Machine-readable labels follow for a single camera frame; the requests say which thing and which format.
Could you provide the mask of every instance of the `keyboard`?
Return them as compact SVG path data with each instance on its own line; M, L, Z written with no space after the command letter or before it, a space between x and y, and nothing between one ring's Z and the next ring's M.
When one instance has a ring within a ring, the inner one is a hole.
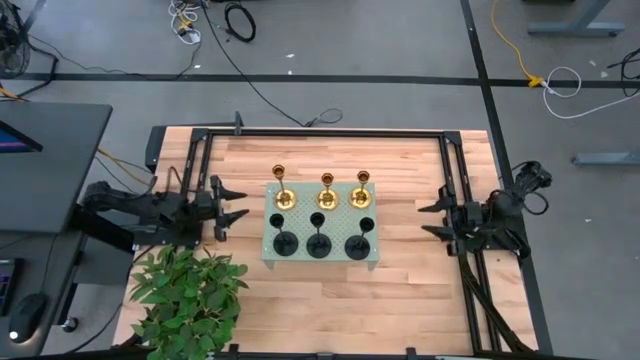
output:
M22 259L0 259L0 317L9 312Z

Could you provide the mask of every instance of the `white cable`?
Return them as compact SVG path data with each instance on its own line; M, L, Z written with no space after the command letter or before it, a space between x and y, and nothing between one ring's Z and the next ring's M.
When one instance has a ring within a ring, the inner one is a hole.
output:
M168 9L168 13L169 15L171 15L171 30L173 31L174 34L176 34L176 36L178 37L178 39L180 39L180 41L182 41L183 43L187 44L187 45L195 45L197 43L200 42L201 34L200 31L196 30L196 29L189 29L187 30L187 34L189 35L189 37L191 38L191 41L186 40L185 37L180 36L178 34L178 30L176 30L176 19L179 19L180 13L182 13L182 16L191 21L192 23L195 22L196 20L198 20L198 14L195 13L195 10L200 9L200 6L188 6L186 5L186 3L179 1L180 5L179 6L184 6L183 9L178 9L178 5L176 5L174 0L171 0L171 3L169 4L169 9Z
M566 71L569 71L569 72L573 73L576 76L576 78L578 79L578 88L576 89L576 91L574 91L571 94L566 94L565 95L565 94L560 94L557 91L553 90L553 88L551 88L551 77L553 77L553 74L558 70L566 70ZM551 95L555 95L555 96L557 96L559 98L563 98L563 99L572 98L572 97L578 95L578 93L580 92L580 89L582 88L582 78L580 77L578 72L576 72L575 70L573 70L571 68L565 67L565 66L557 67L557 68L551 70L551 72L549 73L549 76L547 77L547 81L546 82L545 81L542 82L542 87L544 87L544 89L542 90L542 99L544 100L544 104L547 107L547 110L549 110L551 115L553 115L553 116L555 116L555 117L557 117L559 119L564 119L564 120L577 119L579 117L583 117L585 115L589 115L589 114L594 113L596 111L600 111L602 109L606 109L606 108L608 108L610 106L623 103L623 102L625 102L627 100L631 100L631 99L635 98L636 96L640 95L640 93L637 93L637 94L635 94L633 96L625 97L624 99L620 99L618 101L614 101L612 103L599 106L599 107L597 107L595 109L591 109L591 110L583 112L581 114L564 116L564 115L559 115L556 112L554 112L553 110L551 110L551 107L549 106L549 103L547 102L547 93L549 93Z

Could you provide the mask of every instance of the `monitor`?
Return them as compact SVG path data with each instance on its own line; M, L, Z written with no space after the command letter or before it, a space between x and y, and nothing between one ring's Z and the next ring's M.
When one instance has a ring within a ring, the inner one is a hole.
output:
M42 151L42 145L0 121L0 154Z

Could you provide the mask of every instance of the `green tray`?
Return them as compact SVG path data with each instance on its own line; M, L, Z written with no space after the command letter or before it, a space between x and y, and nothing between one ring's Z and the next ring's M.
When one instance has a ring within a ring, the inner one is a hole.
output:
M331 189L338 194L338 206L330 211L322 210L316 203L316 197L324 186L319 183L286 183L285 188L296 194L296 206L287 211L276 207L275 195L280 190L279 183L267 184L264 229L262 232L262 260L268 268L273 269L275 261L356 261L347 256L344 244L350 236L361 235L360 219L370 217L375 221L372 231L365 234L371 250L362 262L367 262L369 270L375 268L380 253L378 250L378 221L376 219L376 190L374 184L367 184L365 188L371 192L371 205L366 209L357 209L349 204L351 190L360 187L358 183L335 183ZM307 240L316 233L311 225L311 214L320 212L325 216L324 225L320 228L322 234L331 239L331 252L322 259L316 259L307 252ZM281 256L273 248L273 239L279 234L278 229L269 224L271 215L278 213L284 217L282 231L289 231L298 237L298 249L291 256Z

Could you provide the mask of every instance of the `wooden table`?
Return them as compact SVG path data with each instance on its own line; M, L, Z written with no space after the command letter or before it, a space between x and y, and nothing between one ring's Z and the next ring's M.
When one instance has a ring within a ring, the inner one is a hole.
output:
M156 171L158 190L170 166L184 168L191 131L167 128ZM461 135L474 198L484 200L499 187L488 135ZM195 169L201 159L199 148ZM279 262L275 270L267 269L260 259L261 229L265 184L274 181L276 163L286 167L290 182L319 181L324 172L333 173L335 182L353 182L358 170L371 173L380 235L380 263L374 271L357 262ZM228 231L226 243L214 241L212 224L205 224L203 232L210 252L233 254L233 262L249 266L244 280L251 289L240 293L242 312L233 333L241 352L403 354L406 347L415 347L418 354L472 353L457 260L447 256L445 244L420 229L440 224L443 214L416 211L435 202L444 184L437 141L216 136L209 174L219 175L226 188L248 194L226 203L227 210L250 210ZM193 176L191 184L197 181ZM172 190L179 191L177 182ZM516 257L492 250L485 258L496 307L523 342L536 348ZM141 305L129 301L133 285L130 279L114 344L129 338L130 325L145 315ZM476 307L488 348L485 317Z

